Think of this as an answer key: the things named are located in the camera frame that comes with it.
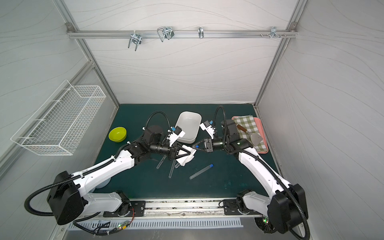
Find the white wipe cloth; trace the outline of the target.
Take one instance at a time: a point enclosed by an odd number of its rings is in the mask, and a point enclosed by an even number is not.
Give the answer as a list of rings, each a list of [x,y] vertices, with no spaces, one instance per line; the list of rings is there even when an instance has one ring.
[[[193,158],[194,158],[194,155],[196,153],[197,150],[191,148],[191,154],[187,157],[184,157],[184,158],[180,158],[180,159],[176,159],[176,161],[181,165],[181,166],[185,166],[186,163],[190,162]]]

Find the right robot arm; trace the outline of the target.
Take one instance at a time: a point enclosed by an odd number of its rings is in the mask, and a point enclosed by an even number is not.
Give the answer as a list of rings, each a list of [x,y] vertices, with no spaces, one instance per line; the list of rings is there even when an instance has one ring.
[[[245,132],[246,129],[227,118],[221,122],[221,137],[217,134],[215,120],[202,122],[200,128],[206,131],[209,137],[194,144],[195,150],[207,153],[225,151],[236,157],[256,177],[267,193],[263,196],[252,190],[240,192],[236,198],[240,214],[261,214],[256,224],[264,233],[290,232],[298,240],[310,239],[305,190],[299,184],[292,185],[263,160],[254,145],[240,136],[238,130]]]

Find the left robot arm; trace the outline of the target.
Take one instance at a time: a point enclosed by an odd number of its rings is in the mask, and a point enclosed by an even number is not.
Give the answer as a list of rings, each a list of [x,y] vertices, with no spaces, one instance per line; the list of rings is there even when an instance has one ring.
[[[31,193],[24,202],[25,210],[35,216],[54,217],[58,225],[66,225],[86,213],[127,211],[129,199],[122,192],[93,194],[98,186],[113,176],[133,168],[151,154],[162,155],[185,165],[194,158],[195,150],[178,142],[185,135],[179,126],[143,128],[143,134],[121,146],[108,159],[82,171],[58,174],[53,184]]]

